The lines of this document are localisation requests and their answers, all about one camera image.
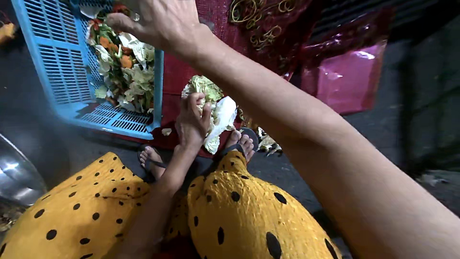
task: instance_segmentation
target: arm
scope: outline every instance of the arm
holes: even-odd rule
[[[173,196],[180,188],[180,185],[177,187],[175,184],[177,178],[171,176],[182,178],[183,181],[198,150],[181,146],[174,149],[168,168],[160,180],[151,185],[147,202],[133,220],[117,255],[118,259],[150,259],[154,253],[160,251],[159,244],[169,219]]]
[[[112,24],[219,85],[274,139],[362,258],[453,258],[460,221],[341,116],[198,23],[193,0],[144,0],[141,26]]]
[[[133,221],[118,259],[150,259],[160,251],[159,244],[170,218],[173,196],[182,186],[209,127],[210,106],[207,104],[203,108],[202,116],[196,106],[202,98],[204,94],[195,93],[182,100],[181,113],[176,121],[180,144],[174,149],[161,178],[150,186],[148,201]]]

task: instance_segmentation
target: vegetable scraps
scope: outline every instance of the vegetable scraps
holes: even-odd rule
[[[112,12],[130,16],[130,10],[115,4]],[[96,98],[132,112],[153,111],[155,49],[126,32],[115,32],[106,24],[107,13],[100,12],[88,22],[86,41],[98,56],[99,74],[104,84],[95,90]]]
[[[220,144],[220,134],[225,130],[235,129],[233,122],[236,118],[236,103],[229,96],[224,97],[222,90],[204,76],[193,76],[182,90],[182,98],[191,93],[205,94],[205,98],[198,105],[200,111],[207,102],[211,103],[211,123],[203,145],[214,155]]]

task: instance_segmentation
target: yellow fabric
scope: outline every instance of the yellow fabric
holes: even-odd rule
[[[8,232],[0,258],[112,258],[148,191],[148,184],[107,153],[30,207]],[[165,241],[191,236],[202,258],[341,258],[307,210],[251,176],[238,151],[175,199]]]
[[[110,258],[148,191],[148,184],[109,152],[38,199],[8,232],[1,259]],[[48,240],[52,230],[56,235]]]
[[[172,215],[166,240],[187,233],[187,220],[202,258],[342,258],[308,211],[282,189],[251,176],[238,151],[229,152],[214,173],[196,178]]]

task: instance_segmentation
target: pink plastic bag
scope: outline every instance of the pink plastic bag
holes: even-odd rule
[[[368,13],[302,46],[300,88],[340,114],[371,109],[392,14]]]

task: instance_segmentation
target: carrot slice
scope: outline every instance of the carrot slice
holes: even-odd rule
[[[121,67],[132,68],[132,61],[129,56],[123,55],[120,59]]]
[[[105,37],[99,37],[99,43],[104,47],[104,48],[108,48],[109,47],[109,40]]]
[[[113,44],[113,43],[109,43],[109,51],[113,51],[114,53],[118,53],[118,46]]]

